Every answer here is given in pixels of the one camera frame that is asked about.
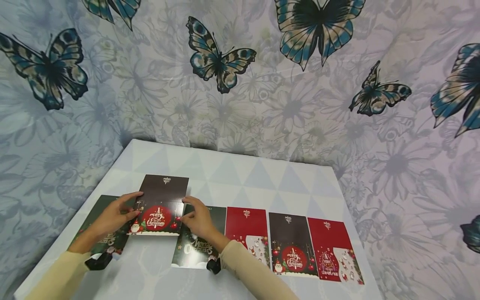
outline floral fabric backdrop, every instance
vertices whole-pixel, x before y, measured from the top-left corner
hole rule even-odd
[[[140,138],[332,166],[386,299],[480,299],[480,1],[0,7],[0,298]]]

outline white tablecloth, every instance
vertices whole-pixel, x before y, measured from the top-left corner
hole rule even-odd
[[[102,194],[137,191],[145,174],[189,177],[187,194],[206,205],[261,208],[267,212],[345,223],[365,285],[282,276],[301,299],[381,300],[365,252],[330,167],[132,140],[52,247],[15,292],[23,299],[67,249]],[[89,272],[75,299],[253,299],[222,271],[170,267],[177,237],[130,236],[121,258]]]

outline christmas card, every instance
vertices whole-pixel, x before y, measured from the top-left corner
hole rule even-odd
[[[145,175],[133,208],[140,214],[130,227],[129,235],[179,235],[181,201],[187,192],[188,178]]]
[[[118,196],[101,195],[97,200],[97,202],[95,203],[95,205],[93,206],[90,213],[88,214],[82,226],[80,226],[80,229],[78,230],[78,233],[75,235],[75,238],[73,238],[73,241],[75,241],[82,232],[84,232],[87,228],[89,228],[90,225],[92,225],[92,223],[100,216],[103,210],[116,199],[118,199]],[[116,256],[116,254],[120,255],[123,251],[123,248],[125,247],[125,244],[127,243],[127,239],[128,239],[127,232],[129,227],[130,227],[130,224],[127,223],[123,225],[116,232],[110,233],[108,236],[103,238],[100,242],[95,244],[91,249],[90,253],[93,255],[96,253],[108,252],[113,254],[114,257]]]
[[[342,222],[308,218],[320,279],[364,284]]]
[[[270,267],[267,215],[265,210],[227,207],[225,236],[242,243],[253,256]]]
[[[318,278],[307,218],[269,213],[269,219],[272,270],[280,275]]]
[[[207,206],[210,210],[213,225],[221,233],[225,232],[225,207]],[[193,206],[185,206],[185,214],[194,211]],[[178,268],[206,269],[210,259],[218,259],[218,251],[210,243],[190,232],[187,226],[182,225],[177,246],[173,253],[172,266]]]

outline person's right hand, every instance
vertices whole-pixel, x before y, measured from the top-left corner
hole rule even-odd
[[[205,204],[192,196],[187,196],[182,200],[184,203],[193,205],[194,211],[184,215],[181,218],[183,224],[185,224],[190,231],[204,240],[209,240],[218,230],[215,228],[210,217],[210,211]]]
[[[193,205],[195,209],[181,218],[182,223],[190,228],[193,234],[212,244],[218,253],[221,253],[230,239],[215,228],[208,207],[200,199],[192,196],[187,196],[182,201]]]

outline person's left hand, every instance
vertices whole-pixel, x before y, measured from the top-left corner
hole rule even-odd
[[[131,207],[126,206],[125,202],[143,194],[144,192],[132,192],[119,197],[105,208],[102,214],[88,229],[94,232],[101,239],[107,236],[109,233],[117,231],[125,223],[132,220],[140,213],[140,211],[134,211]]]

